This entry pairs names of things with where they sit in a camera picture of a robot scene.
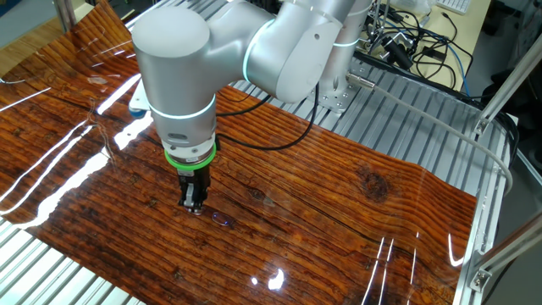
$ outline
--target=metal frame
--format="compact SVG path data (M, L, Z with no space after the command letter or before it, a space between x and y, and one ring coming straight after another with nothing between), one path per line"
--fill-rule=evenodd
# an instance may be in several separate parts
M504 268L512 260L542 241L542 212L531 218L519 229L511 233L499 245L485 254L478 253L474 260L478 261L478 271L471 280L471 289L483 292L491 275Z
M474 127L474 132L482 135L488 123L495 118L500 110L508 103L508 100L516 92L518 87L531 74L533 69L542 60L542 35L536 40L534 45L528 50L527 54L517 64L510 76L502 84L499 91L488 103L487 107L478 117L478 122Z

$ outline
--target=wood knot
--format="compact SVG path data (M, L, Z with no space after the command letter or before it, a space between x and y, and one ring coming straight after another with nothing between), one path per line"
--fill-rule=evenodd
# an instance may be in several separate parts
M365 197L375 202L384 202L388 197L388 183L379 174L371 172L369 168L363 167L357 171L360 178L361 189Z
M262 201L267 196L263 193L263 191L258 190L257 188L253 187L247 187L248 193L256 200Z

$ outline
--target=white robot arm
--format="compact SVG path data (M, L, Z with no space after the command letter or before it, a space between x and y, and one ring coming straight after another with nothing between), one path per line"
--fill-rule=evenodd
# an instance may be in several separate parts
M208 164L215 152L215 92L245 79L282 102L300 102L329 66L343 23L359 3L368 7L370 0L290 0L274 16L234 1L208 22L172 7L154 9L136 22L132 38L142 84L166 158L178 169L180 204L197 212L207 198ZM357 37L366 11L352 15L361 22ZM340 69L343 78L350 47ZM137 106L130 103L130 110Z

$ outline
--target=green light ring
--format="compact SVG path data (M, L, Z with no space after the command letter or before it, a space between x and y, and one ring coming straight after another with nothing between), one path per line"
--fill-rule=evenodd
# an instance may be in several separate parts
M197 169L202 169L208 166L211 163L211 161L213 161L214 156L216 156L217 154L217 146L216 144L213 144L213 150L211 151L211 155L209 155L209 157L207 157L203 162L199 164L193 164L193 165L180 164L179 162L173 160L171 156L169 156L168 152L166 152L165 150L163 151L163 153L166 155L166 160L168 160L169 164L171 164L176 169L183 170L183 171L193 171Z

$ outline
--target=wooden table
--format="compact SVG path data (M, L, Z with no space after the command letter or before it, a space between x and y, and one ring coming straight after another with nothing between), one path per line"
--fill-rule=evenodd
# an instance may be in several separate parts
M132 55L101 3L8 73L25 81L0 85L3 217L148 304L453 301L474 197L315 126L281 152L223 141L207 209L189 214L150 116L129 115ZM260 145L306 126L271 105L218 120Z

